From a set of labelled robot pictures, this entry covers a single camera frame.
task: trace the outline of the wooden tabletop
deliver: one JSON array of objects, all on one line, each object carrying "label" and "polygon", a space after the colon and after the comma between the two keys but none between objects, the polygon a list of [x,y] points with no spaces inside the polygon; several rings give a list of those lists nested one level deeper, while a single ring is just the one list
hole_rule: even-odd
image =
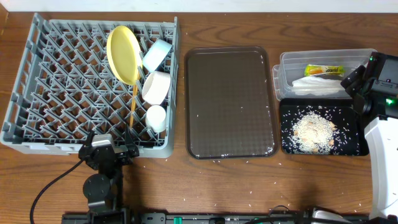
[{"label": "wooden tabletop", "polygon": [[[198,161],[185,149],[183,56],[195,47],[258,45],[270,65],[282,52],[373,48],[398,55],[397,14],[187,14],[41,13],[46,19],[173,21],[182,31],[177,87],[175,148],[168,159],[135,159],[124,167],[124,202],[140,211],[169,213],[267,213],[276,205],[298,210],[311,205],[341,213],[369,213],[370,157],[288,155]],[[0,118],[9,102],[33,13],[0,17]],[[72,156],[25,155],[0,146],[0,222],[28,223],[40,190],[71,168]],[[43,194],[36,223],[60,223],[65,212],[86,212],[82,187],[96,172],[81,165]]]}]

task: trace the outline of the yellow oval dish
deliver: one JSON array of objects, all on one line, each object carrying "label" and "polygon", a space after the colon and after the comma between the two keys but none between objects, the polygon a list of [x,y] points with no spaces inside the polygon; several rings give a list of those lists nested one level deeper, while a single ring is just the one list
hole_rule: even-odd
[{"label": "yellow oval dish", "polygon": [[117,26],[106,41],[109,66],[118,80],[135,85],[138,66],[142,68],[140,48],[136,36],[126,26]]}]

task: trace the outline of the white cup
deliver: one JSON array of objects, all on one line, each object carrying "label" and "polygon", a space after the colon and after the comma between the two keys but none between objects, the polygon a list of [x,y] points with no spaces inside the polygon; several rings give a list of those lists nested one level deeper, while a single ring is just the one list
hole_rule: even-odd
[{"label": "white cup", "polygon": [[171,76],[168,73],[154,71],[145,80],[142,98],[150,105],[160,105],[169,92]]},{"label": "white cup", "polygon": [[147,111],[145,123],[155,133],[166,130],[166,110],[159,105],[151,106]]},{"label": "white cup", "polygon": [[142,64],[149,72],[153,72],[162,63],[172,46],[164,40],[156,40],[145,54]]}]

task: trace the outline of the black baking tray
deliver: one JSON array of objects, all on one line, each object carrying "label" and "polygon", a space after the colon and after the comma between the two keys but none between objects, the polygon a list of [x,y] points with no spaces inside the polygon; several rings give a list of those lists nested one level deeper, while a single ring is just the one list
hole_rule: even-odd
[{"label": "black baking tray", "polygon": [[196,159],[268,157],[280,137],[261,47],[193,49],[185,56],[187,151]]},{"label": "black baking tray", "polygon": [[298,144],[293,144],[289,136],[293,135],[293,125],[299,120],[300,114],[314,111],[323,118],[333,122],[343,133],[337,134],[347,144],[335,144],[330,154],[343,156],[365,156],[369,154],[368,144],[364,138],[363,127],[359,116],[353,109],[353,101],[349,99],[298,99],[285,98],[280,101],[280,131],[282,136],[282,149],[288,154],[306,154],[297,152]]}]

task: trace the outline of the yellow package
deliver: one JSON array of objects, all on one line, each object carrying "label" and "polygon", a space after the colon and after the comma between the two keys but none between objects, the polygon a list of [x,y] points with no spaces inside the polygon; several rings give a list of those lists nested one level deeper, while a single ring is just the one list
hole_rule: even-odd
[{"label": "yellow package", "polygon": [[304,76],[312,75],[344,75],[344,68],[340,66],[329,66],[329,65],[307,65],[305,67]]}]

